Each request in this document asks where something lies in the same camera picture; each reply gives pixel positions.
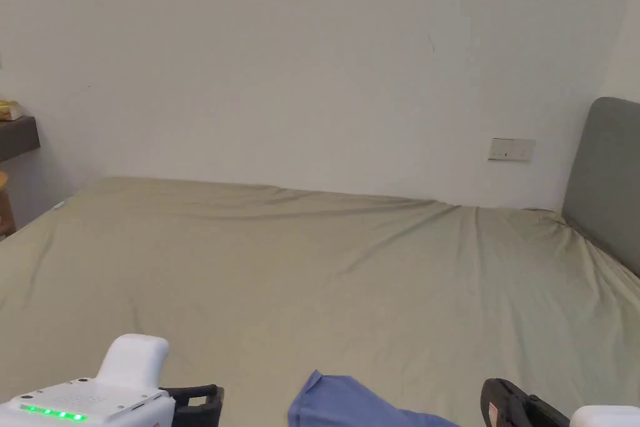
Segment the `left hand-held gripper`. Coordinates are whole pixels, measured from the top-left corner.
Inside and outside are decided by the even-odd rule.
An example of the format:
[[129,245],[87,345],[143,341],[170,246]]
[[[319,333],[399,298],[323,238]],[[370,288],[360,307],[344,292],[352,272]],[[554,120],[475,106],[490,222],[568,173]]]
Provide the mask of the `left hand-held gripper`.
[[219,426],[224,389],[159,387],[166,339],[128,333],[110,345],[94,378],[77,378],[1,404],[1,426]]

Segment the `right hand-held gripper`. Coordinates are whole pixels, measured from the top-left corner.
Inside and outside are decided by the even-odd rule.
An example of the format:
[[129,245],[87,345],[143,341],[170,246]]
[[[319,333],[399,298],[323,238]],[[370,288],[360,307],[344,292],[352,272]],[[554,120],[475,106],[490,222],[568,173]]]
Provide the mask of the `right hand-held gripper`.
[[501,378],[483,383],[480,409],[486,426],[640,426],[640,409],[635,406],[587,405],[577,409],[569,420],[541,398]]

